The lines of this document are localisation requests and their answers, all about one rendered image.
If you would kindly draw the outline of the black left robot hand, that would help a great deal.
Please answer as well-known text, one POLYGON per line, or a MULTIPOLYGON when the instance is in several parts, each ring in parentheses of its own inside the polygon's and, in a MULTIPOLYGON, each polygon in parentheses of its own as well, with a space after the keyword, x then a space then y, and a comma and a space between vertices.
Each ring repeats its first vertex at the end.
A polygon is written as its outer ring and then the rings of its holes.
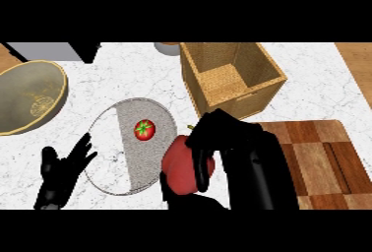
POLYGON ((67 157, 59 158, 54 148, 42 148, 41 177, 42 185, 38 192, 33 209, 47 204, 66 205, 75 187, 78 176, 97 153, 88 154, 91 136, 85 133, 78 140, 67 157))

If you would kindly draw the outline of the grey box appliance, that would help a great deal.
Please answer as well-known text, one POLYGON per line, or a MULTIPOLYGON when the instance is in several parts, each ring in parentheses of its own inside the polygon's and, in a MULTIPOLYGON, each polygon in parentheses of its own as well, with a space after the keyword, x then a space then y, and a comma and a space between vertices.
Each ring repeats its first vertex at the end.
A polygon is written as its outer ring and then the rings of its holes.
POLYGON ((81 58, 66 42, 4 42, 10 54, 22 61, 79 61, 81 58))

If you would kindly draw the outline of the square wicker basket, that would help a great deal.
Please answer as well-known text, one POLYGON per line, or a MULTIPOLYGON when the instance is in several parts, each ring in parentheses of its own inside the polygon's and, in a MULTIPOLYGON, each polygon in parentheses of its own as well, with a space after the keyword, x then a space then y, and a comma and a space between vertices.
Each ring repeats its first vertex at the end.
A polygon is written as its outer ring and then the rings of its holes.
POLYGON ((287 78, 258 42, 181 42, 181 77, 197 117, 261 112, 287 78))

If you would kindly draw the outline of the round grey plate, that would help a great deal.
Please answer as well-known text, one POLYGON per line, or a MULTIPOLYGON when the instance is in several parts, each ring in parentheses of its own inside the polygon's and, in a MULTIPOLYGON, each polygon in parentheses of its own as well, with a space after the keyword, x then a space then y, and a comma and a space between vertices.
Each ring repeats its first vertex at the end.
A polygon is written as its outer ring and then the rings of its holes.
POLYGON ((91 151, 97 153, 84 169, 90 183, 109 195, 135 194, 157 181, 162 156, 177 136, 171 113, 152 99, 125 99, 101 112, 88 133, 91 151), (143 119, 154 124, 147 141, 134 135, 135 124, 143 119))

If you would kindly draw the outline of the checkered wooden cutting board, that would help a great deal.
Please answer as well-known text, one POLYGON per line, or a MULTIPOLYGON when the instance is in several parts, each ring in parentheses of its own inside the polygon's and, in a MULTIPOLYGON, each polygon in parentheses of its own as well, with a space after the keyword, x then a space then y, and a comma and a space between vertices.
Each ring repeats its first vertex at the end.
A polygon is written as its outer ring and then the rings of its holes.
POLYGON ((301 210, 372 210, 372 181, 338 120, 259 122, 277 137, 301 210))

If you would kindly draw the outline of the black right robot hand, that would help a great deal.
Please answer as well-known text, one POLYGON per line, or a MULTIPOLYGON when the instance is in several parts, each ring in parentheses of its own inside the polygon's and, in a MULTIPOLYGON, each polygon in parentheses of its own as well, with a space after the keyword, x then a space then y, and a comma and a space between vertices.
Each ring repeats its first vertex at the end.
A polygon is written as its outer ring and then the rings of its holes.
MULTIPOLYGON (((184 142, 185 146, 191 149, 196 187, 199 175, 212 175, 214 173, 214 152, 219 152, 221 154, 222 150, 236 147, 247 139, 250 133, 261 131, 262 129, 258 124, 239 121, 221 109, 203 114, 184 142)), ((183 196, 175 195, 166 185, 162 169, 159 173, 159 184, 162 201, 166 203, 169 210, 225 209, 215 199, 196 195, 196 193, 183 196)))

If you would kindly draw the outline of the red tomato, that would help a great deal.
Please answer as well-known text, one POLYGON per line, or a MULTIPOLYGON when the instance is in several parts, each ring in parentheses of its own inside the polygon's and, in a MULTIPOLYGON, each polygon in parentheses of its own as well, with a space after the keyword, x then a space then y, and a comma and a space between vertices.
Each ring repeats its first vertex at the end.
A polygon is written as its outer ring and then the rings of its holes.
POLYGON ((140 141, 147 141, 154 134, 154 124, 149 119, 138 121, 134 127, 134 135, 140 141))

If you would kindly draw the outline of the grey bowl with yellow rim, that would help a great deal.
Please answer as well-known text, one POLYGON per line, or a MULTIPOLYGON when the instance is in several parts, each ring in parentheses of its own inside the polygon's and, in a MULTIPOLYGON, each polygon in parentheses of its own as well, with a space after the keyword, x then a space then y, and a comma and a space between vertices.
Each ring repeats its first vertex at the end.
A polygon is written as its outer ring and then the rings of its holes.
POLYGON ((0 136, 23 134, 57 115, 67 97, 67 78, 51 61, 33 60, 0 73, 0 136))

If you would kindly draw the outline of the grey round object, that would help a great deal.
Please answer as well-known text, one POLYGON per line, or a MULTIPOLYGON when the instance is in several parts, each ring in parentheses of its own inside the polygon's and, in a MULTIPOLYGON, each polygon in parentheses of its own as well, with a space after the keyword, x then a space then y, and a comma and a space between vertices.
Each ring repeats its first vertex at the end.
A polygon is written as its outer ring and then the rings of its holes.
POLYGON ((156 42, 153 44, 153 47, 163 55, 177 56, 180 54, 180 47, 177 44, 163 44, 160 42, 156 42))

